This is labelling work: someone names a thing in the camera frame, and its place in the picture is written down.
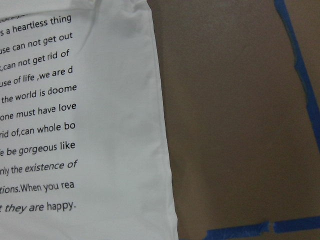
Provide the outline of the white long-sleeve printed shirt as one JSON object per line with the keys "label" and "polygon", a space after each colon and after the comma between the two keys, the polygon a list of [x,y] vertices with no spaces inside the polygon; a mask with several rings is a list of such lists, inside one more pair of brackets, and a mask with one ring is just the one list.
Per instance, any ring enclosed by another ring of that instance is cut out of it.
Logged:
{"label": "white long-sleeve printed shirt", "polygon": [[0,3],[0,237],[176,240],[145,0]]}

